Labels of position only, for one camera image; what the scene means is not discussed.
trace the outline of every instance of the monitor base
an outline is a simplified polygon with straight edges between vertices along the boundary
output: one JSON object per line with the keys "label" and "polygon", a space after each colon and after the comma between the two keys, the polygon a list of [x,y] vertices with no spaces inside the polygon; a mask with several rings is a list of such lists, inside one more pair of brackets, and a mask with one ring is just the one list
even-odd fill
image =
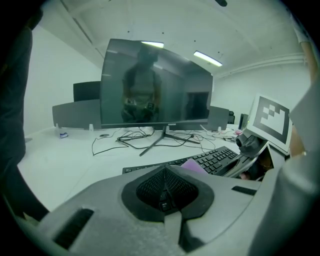
{"label": "monitor base", "polygon": [[194,143],[194,144],[200,144],[200,142],[197,142],[197,141],[193,141],[193,140],[190,140],[190,139],[180,138],[180,137],[177,137],[177,136],[166,134],[166,128],[167,128],[166,126],[164,126],[162,128],[162,134],[161,134],[160,138],[158,138],[154,143],[152,143],[150,146],[148,146],[141,154],[139,154],[140,157],[142,157],[145,153],[147,153],[152,147],[154,147],[163,138],[171,138],[171,139],[179,140],[179,141],[183,141],[183,142],[190,142],[190,143]]}

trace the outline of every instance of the keyboard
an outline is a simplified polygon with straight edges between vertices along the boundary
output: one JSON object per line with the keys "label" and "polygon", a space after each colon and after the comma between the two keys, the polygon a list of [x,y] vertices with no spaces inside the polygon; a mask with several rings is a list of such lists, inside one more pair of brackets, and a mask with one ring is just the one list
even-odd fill
{"label": "keyboard", "polygon": [[203,169],[205,169],[205,171],[208,174],[222,176],[228,171],[224,167],[226,167],[230,162],[232,162],[232,160],[237,156],[238,155],[235,152],[233,152],[231,149],[227,148],[226,146],[222,146],[215,150],[211,150],[202,154],[197,154],[197,155],[186,157],[186,158],[172,160],[169,162],[154,163],[154,164],[135,166],[135,167],[125,167],[122,169],[122,174],[127,174],[130,172],[134,172],[140,169],[149,168],[153,166],[161,166],[161,165],[181,166],[188,159],[192,158]]}
{"label": "keyboard", "polygon": [[[211,175],[218,175],[222,176],[224,175],[228,169],[226,166],[230,162],[233,161],[235,157],[238,155],[227,148],[226,146],[219,147],[215,150],[211,150],[202,154],[197,154],[194,156],[181,158],[178,160],[173,160],[169,162],[161,162],[161,163],[154,163],[149,165],[143,165],[143,166],[135,166],[135,167],[125,167],[122,169],[122,174],[127,174],[130,172],[134,172],[137,170],[141,170],[144,168],[149,168],[153,166],[161,166],[161,165],[172,165],[172,166],[181,166],[183,165],[188,159],[192,158],[194,159],[208,174]],[[164,212],[165,215],[170,215],[178,211],[178,208],[173,201],[172,197],[168,193],[167,188],[165,187],[161,197],[160,197],[160,203],[158,206],[159,210]]]}

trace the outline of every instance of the gray desk partition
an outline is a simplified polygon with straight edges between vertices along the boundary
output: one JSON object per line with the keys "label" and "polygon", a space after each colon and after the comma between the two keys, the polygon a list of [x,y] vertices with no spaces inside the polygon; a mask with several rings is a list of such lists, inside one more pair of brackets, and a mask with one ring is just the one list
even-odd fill
{"label": "gray desk partition", "polygon": [[52,107],[53,124],[60,128],[101,129],[100,100],[82,100]]}
{"label": "gray desk partition", "polygon": [[[203,127],[208,131],[217,131],[219,127],[224,131],[227,128],[229,118],[229,109],[217,106],[210,106],[208,124]],[[183,124],[178,123],[175,126],[170,126],[173,131],[201,131],[203,130],[199,124]]]}

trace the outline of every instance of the fluorescent light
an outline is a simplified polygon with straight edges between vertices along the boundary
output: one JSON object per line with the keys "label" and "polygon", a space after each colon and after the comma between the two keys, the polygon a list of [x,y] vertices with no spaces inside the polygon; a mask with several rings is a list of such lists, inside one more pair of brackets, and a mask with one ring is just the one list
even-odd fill
{"label": "fluorescent light", "polygon": [[157,65],[157,64],[153,64],[153,66],[154,66],[155,68],[160,69],[160,70],[162,70],[162,69],[163,69],[163,67],[162,67],[162,66],[159,66],[159,65]]}
{"label": "fluorescent light", "polygon": [[155,47],[159,47],[159,48],[163,48],[165,46],[165,44],[162,43],[162,42],[141,41],[141,43],[144,43],[144,44],[147,44],[147,45],[151,45],[151,46],[155,46]]}
{"label": "fluorescent light", "polygon": [[210,63],[212,63],[213,65],[216,65],[216,66],[218,66],[218,67],[221,67],[221,66],[222,66],[222,64],[221,64],[219,61],[217,61],[217,60],[215,60],[214,58],[211,58],[211,57],[209,57],[209,56],[207,56],[207,55],[205,55],[205,54],[203,54],[203,53],[201,53],[201,52],[199,52],[199,51],[196,51],[193,55],[194,55],[194,56],[197,56],[197,57],[199,57],[199,58],[201,58],[201,59],[203,59],[203,60],[205,60],[205,61],[207,61],[207,62],[210,62]]}
{"label": "fluorescent light", "polygon": [[115,50],[106,50],[108,53],[117,54],[118,52]]}

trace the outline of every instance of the desk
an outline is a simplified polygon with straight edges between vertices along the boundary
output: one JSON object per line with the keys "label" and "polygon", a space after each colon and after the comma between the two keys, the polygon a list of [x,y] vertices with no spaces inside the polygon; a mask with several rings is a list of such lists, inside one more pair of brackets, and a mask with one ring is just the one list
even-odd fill
{"label": "desk", "polygon": [[[237,125],[228,124],[228,128],[227,134],[224,135],[235,136],[230,128],[237,129]],[[27,136],[32,140],[26,143],[26,154],[18,164],[18,168],[32,192],[49,211],[54,210],[89,185],[121,175],[124,167],[162,163],[202,152],[201,148],[157,146],[145,155],[139,156],[142,149],[128,147],[113,149],[93,156],[92,143],[94,139],[101,134],[112,135],[116,130],[118,129],[95,131],[66,129],[68,137],[60,139],[53,127]],[[122,128],[111,138],[97,140],[93,145],[93,151],[100,152],[113,147],[121,147],[122,144],[115,142],[116,138],[127,131],[138,130],[138,128]],[[206,137],[206,132],[199,134]],[[133,140],[130,143],[136,147],[146,147],[160,135],[161,132],[156,131],[151,137]],[[236,153],[240,152],[235,143],[222,139],[216,139],[212,142],[215,146],[207,140],[203,140],[201,144],[203,148],[207,149],[226,146]],[[178,145],[170,138],[163,139],[159,144]],[[186,145],[200,146],[193,143],[186,143]]]}

